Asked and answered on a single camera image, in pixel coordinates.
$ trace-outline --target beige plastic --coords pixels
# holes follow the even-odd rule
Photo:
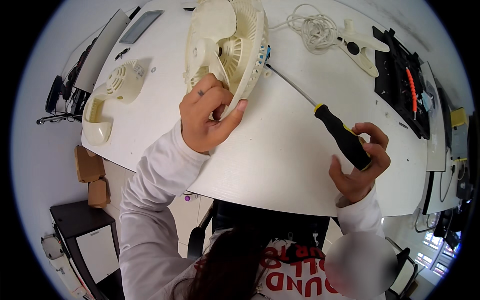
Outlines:
[[[87,100],[82,115],[82,127],[89,144],[104,144],[110,137],[111,122],[101,116],[101,106],[106,100],[132,103],[144,84],[144,68],[138,60],[128,60],[108,75],[107,82],[96,88]]]
[[[223,17],[231,15],[232,11],[234,17]],[[233,32],[232,20],[236,21]],[[240,99],[248,97],[257,83],[265,64],[267,47],[268,21],[260,0],[201,1],[193,11],[187,37],[186,72],[183,74],[187,93],[212,72],[234,95],[221,116],[223,119]]]
[[[342,48],[342,50],[345,51],[345,53],[347,53],[348,56],[350,56],[350,58],[368,75],[372,77],[378,77],[378,69],[377,67],[375,67],[375,64],[367,58],[367,55],[365,54],[365,49],[369,47],[374,50],[388,52],[390,51],[390,48],[387,44],[382,43],[373,36],[366,36],[356,32],[355,28],[353,27],[353,21],[351,19],[345,19],[344,25],[345,29],[340,30],[339,34],[343,38],[343,43],[340,44],[340,48]],[[360,49],[360,52],[358,54],[352,54],[347,49],[347,44],[349,42],[357,44]]]

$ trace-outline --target black and yellow handle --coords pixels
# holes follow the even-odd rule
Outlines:
[[[366,170],[372,159],[362,147],[359,137],[350,130],[345,124],[334,116],[327,105],[319,104],[315,107],[315,117],[322,120],[328,132],[335,138],[338,148],[345,157],[360,171]]]

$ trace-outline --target person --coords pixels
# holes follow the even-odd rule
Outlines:
[[[246,99],[217,121],[232,98],[213,74],[205,76],[180,103],[180,120],[145,150],[136,174],[123,188],[119,263],[125,298],[345,298],[324,272],[325,217],[221,201],[209,250],[196,262],[179,255],[168,205],[196,179],[210,158],[208,151],[240,124]],[[215,120],[209,119],[211,113]],[[366,231],[383,238],[375,179],[390,165],[388,138],[371,123],[357,123],[352,131],[370,135],[363,149],[372,164],[365,171],[344,174],[333,156],[329,175],[343,194],[336,204],[338,222],[344,234]]]

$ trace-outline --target white wall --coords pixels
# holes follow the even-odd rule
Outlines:
[[[395,30],[410,52],[428,61],[453,105],[473,111],[473,97],[462,61],[447,31],[423,0],[336,0]]]
[[[49,266],[40,238],[53,233],[49,208],[85,200],[87,187],[76,176],[73,149],[81,144],[78,122],[46,123],[44,107],[51,84],[70,54],[105,25],[117,9],[127,12],[146,0],[68,0],[39,37],[17,94],[13,115],[12,180],[24,229],[40,264],[65,299],[74,299]]]

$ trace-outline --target desk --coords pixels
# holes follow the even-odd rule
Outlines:
[[[302,2],[264,0],[269,24],[284,21]],[[350,18],[358,32],[372,35],[373,25],[384,30],[341,3],[322,0],[315,5],[339,27],[343,19]],[[139,59],[145,67],[142,92],[129,105],[105,101],[102,114],[114,121],[104,145],[89,145],[82,136],[84,147],[130,170],[135,170],[143,151],[179,119],[178,105],[186,90],[182,73],[191,12],[184,11],[178,1],[152,1],[125,30],[144,12],[158,9],[165,13],[123,56],[124,60]],[[287,26],[270,30],[269,44],[269,63],[313,99],[327,104],[347,126],[369,121],[390,137],[387,153],[392,163],[377,179],[380,208],[384,216],[413,213],[423,192],[427,143],[399,125],[402,118],[374,92],[374,78],[339,48],[318,56],[309,53]],[[114,58],[124,48],[124,44],[114,46],[96,86],[121,64]],[[367,55],[374,61],[373,50]],[[330,156],[339,155],[344,172],[353,166],[313,116],[311,104],[275,74],[261,77],[249,100],[242,124],[211,152],[212,158],[188,190],[266,209],[335,216],[338,190],[328,176]]]

